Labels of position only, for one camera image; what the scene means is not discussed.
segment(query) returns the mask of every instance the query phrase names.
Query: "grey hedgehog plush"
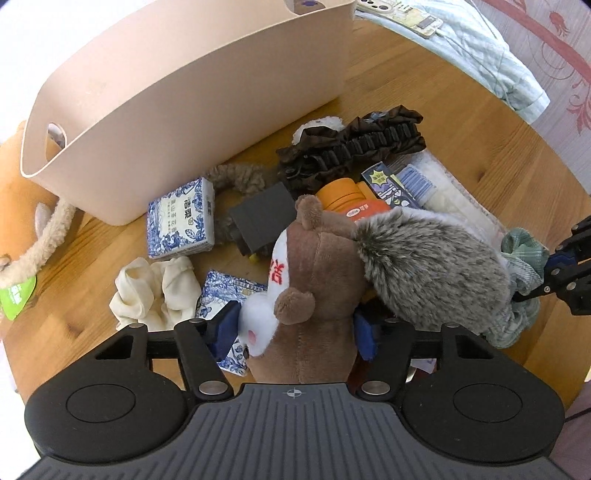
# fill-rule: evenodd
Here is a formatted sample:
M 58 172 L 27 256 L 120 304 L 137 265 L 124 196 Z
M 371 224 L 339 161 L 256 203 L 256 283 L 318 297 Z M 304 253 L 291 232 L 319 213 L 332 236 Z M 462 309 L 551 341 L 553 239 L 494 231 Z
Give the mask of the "grey hedgehog plush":
M 357 222 L 365 277 L 418 330 L 484 332 L 509 302 L 504 260 L 452 215 L 396 207 Z

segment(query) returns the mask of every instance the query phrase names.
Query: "beige plastic basket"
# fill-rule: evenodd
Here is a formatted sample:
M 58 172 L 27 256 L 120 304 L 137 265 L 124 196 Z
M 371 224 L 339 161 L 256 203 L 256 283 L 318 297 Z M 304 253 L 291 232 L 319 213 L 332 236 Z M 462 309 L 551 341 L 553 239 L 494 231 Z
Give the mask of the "beige plastic basket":
M 129 223 L 338 96 L 355 2 L 312 5 L 156 0 L 122 19 L 41 87 L 22 175 L 106 223 Z M 66 147 L 47 161 L 50 124 Z

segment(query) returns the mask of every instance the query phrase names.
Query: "plush toy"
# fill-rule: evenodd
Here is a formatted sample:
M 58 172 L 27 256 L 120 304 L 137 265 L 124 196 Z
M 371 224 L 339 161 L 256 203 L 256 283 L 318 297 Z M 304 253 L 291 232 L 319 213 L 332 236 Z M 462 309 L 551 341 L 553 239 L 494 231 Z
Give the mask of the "plush toy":
M 268 291 L 240 313 L 238 336 L 258 382 L 346 381 L 367 282 L 419 330 L 456 322 L 482 333 L 510 302 L 500 253 L 452 215 L 396 207 L 353 222 L 322 211 L 315 196 L 296 209 L 275 244 Z
M 355 224 L 314 196 L 273 249 L 268 291 L 242 306 L 238 336 L 258 382 L 346 381 L 357 348 L 353 311 L 366 290 Z
M 64 241 L 75 207 L 21 175 L 24 122 L 0 146 L 0 288 L 36 275 Z M 60 151 L 48 135 L 46 157 Z

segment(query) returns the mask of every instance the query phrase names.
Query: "fluffy tan plush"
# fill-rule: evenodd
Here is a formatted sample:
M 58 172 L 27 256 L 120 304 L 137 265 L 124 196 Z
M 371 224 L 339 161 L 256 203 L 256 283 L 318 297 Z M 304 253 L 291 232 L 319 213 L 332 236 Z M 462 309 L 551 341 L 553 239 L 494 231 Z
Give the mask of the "fluffy tan plush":
M 64 241 L 76 211 L 21 175 L 24 125 L 0 146 L 0 288 L 36 275 Z M 48 136 L 46 157 L 51 159 L 59 151 Z

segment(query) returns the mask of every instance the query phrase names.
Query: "green label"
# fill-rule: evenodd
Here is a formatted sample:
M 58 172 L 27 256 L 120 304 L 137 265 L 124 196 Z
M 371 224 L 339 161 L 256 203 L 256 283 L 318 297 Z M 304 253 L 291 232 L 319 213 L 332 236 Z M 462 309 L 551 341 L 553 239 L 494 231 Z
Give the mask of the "green label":
M 0 303 L 4 315 L 9 320 L 14 320 L 22 312 L 27 300 L 31 298 L 33 290 L 35 290 L 36 283 L 37 277 L 31 277 L 23 283 L 0 290 Z

